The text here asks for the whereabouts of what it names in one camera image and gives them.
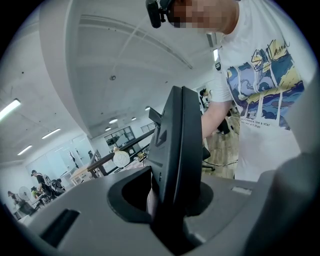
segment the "floor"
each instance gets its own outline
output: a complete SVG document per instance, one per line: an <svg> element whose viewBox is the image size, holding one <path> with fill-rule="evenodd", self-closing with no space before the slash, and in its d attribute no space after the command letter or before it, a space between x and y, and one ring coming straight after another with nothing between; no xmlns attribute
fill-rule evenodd
<svg viewBox="0 0 320 256"><path fill-rule="evenodd" d="M231 117L225 118L230 132L227 135L214 132L207 138L207 143L211 156L206 159L206 162L225 165L233 163L238 159L238 146L239 146L239 130L240 130L240 116L239 114L232 114ZM237 163L230 164L228 166L215 166L215 171L211 171L209 168L203 168L202 172L207 175L216 175L218 177L233 179L234 171L237 167Z"/></svg>

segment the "white t-shirt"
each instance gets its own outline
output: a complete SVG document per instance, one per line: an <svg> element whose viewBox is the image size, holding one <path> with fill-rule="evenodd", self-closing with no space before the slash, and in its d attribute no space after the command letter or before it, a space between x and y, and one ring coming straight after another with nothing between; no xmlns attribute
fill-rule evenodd
<svg viewBox="0 0 320 256"><path fill-rule="evenodd" d="M276 21L274 7L264 0L240 1L238 23L221 40L222 83L214 87L212 101L233 99L240 113L238 180L257 181L301 153L284 117L314 67L310 61L296 64L305 41Z"/></svg>

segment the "white ceiling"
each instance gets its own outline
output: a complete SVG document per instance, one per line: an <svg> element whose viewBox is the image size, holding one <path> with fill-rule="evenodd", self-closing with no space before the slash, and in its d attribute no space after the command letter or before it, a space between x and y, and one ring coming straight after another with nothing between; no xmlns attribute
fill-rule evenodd
<svg viewBox="0 0 320 256"><path fill-rule="evenodd" d="M113 117L126 124L145 115L145 106L163 104L173 85L185 85L179 78L212 68L207 35L169 23L154 29L145 0L88 3L78 29L78 84L72 89L93 137Z"/></svg>
<svg viewBox="0 0 320 256"><path fill-rule="evenodd" d="M207 35L168 23L154 29L147 15L145 0L87 0L75 38L77 56L71 63L76 63L77 83L71 88L92 137L107 126L116 128L109 125L113 117L123 125L145 115L146 106L163 105L172 86L200 86L204 80L198 78L213 66ZM0 62L0 109L15 98L21 106L0 122L0 163L24 160L54 140L54 135L41 137L56 128L61 133L78 128L46 69L39 10L21 26ZM28 145L33 148L17 156Z"/></svg>
<svg viewBox="0 0 320 256"><path fill-rule="evenodd" d="M22 161L61 128L77 127L61 103L44 63L38 31L38 11L16 34L0 62L0 109L18 98L21 105L0 122L0 163ZM28 145L33 147L17 154Z"/></svg>

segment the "person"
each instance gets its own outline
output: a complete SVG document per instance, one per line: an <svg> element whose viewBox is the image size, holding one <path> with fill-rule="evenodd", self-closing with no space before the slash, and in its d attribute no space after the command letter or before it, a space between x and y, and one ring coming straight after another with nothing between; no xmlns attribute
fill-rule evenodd
<svg viewBox="0 0 320 256"><path fill-rule="evenodd" d="M31 177L36 177L38 181L38 190L44 193L49 197L49 199L53 200L55 198L54 192L51 188L50 179L48 176L38 173L36 170L32 170Z"/></svg>
<svg viewBox="0 0 320 256"><path fill-rule="evenodd" d="M39 191L37 191L37 188L35 186L33 186L31 188L31 195L37 199L39 196L41 196L41 193Z"/></svg>
<svg viewBox="0 0 320 256"><path fill-rule="evenodd" d="M21 199L18 194L14 194L11 191L8 191L8 197L11 197L15 206L19 206L19 210L25 215L32 215L35 212L35 209L31 207L29 203Z"/></svg>
<svg viewBox="0 0 320 256"><path fill-rule="evenodd" d="M234 100L240 113L235 178L257 181L261 173L298 156L301 150L285 117L319 67L294 22L267 0L168 3L167 19L175 27L223 33L222 79L201 117L202 137L217 129Z"/></svg>
<svg viewBox="0 0 320 256"><path fill-rule="evenodd" d="M202 97L208 97L208 99L211 101L212 99L212 90L208 90L206 88L202 89L200 91L200 95ZM230 114L230 110L227 112L226 114L227 116L231 116ZM221 133L223 135L227 135L228 133L230 133L230 129L228 127L228 123L227 123L227 120L226 118L224 118L222 120L222 122L219 124L219 126L217 127L217 130L218 130L218 133Z"/></svg>

